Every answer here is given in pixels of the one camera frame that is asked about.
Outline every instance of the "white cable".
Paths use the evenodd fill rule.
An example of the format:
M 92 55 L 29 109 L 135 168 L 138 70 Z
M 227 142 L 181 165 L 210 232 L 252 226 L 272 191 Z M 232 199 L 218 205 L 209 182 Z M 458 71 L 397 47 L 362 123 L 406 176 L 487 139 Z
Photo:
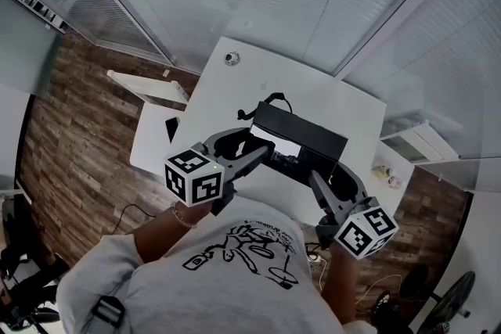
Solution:
M 402 276 L 401 275 L 387 275 L 386 277 L 383 277 L 379 280 L 377 280 L 376 282 L 374 282 L 370 287 L 369 289 L 367 289 L 366 293 L 363 294 L 362 298 L 360 298 L 359 300 L 357 300 L 355 302 L 355 305 L 358 305 L 360 302 L 362 302 L 362 300 L 366 297 L 366 295 L 369 293 L 369 291 L 378 283 L 378 282 L 381 282 L 383 280 L 386 280 L 387 278 L 390 278 L 390 277 L 400 277 L 400 285 L 398 286 L 398 291 L 400 292 L 400 287 L 402 286 Z
M 322 276 L 323 276 L 323 272 L 326 270 L 326 267 L 327 267 L 327 260 L 325 260 L 323 257 L 319 257 L 320 258 L 320 261 L 323 260 L 323 270 L 322 270 L 322 274 L 320 275 L 320 278 L 319 278 L 319 286 L 320 286 L 320 291 L 322 291 Z

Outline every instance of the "table top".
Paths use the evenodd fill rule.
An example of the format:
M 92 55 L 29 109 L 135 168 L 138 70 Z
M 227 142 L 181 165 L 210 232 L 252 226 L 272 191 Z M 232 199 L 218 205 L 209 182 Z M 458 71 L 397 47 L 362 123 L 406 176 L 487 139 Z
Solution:
M 131 165 L 164 176 L 164 157 L 171 146 L 165 121 L 182 115 L 181 110 L 145 102 L 135 131 L 129 159 Z
M 396 170 L 396 175 L 405 182 L 399 189 L 392 189 L 385 180 L 374 177 L 372 174 L 367 181 L 364 181 L 367 193 L 376 196 L 380 203 L 384 204 L 386 211 L 393 215 L 413 175 L 414 165 L 381 141 L 377 144 L 374 155 L 373 166 L 375 165 L 384 165 Z
M 451 321 L 463 307 L 475 283 L 475 273 L 468 271 L 447 291 L 421 325 L 418 334 L 431 334 L 437 325 Z
M 229 52 L 240 55 L 235 66 L 225 64 Z M 251 121 L 236 119 L 238 109 L 249 113 L 273 92 L 283 92 L 299 117 L 348 138 L 341 162 L 364 183 L 370 179 L 384 103 L 304 64 L 228 38 L 221 38 L 207 62 L 171 149 L 230 128 L 250 127 Z M 288 110 L 285 102 L 273 105 Z M 307 224 L 318 224 L 323 216 L 309 187 L 263 165 L 237 180 L 235 187 L 241 196 Z

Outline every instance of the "white wall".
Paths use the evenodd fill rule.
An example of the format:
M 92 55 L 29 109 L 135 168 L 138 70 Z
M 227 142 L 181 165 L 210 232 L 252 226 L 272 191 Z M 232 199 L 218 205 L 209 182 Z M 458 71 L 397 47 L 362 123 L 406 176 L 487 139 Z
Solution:
M 29 98 L 26 92 L 0 84 L 0 189 L 13 184 L 17 146 Z
M 500 217 L 501 193 L 475 194 L 460 243 L 435 290 L 438 295 L 444 295 L 467 271 L 477 274 L 473 291 L 464 306 L 471 316 L 468 319 L 456 316 L 451 321 L 453 334 L 480 334 L 484 329 L 493 332 L 501 321 Z M 410 326 L 414 332 L 435 304 L 433 300 L 427 301 Z

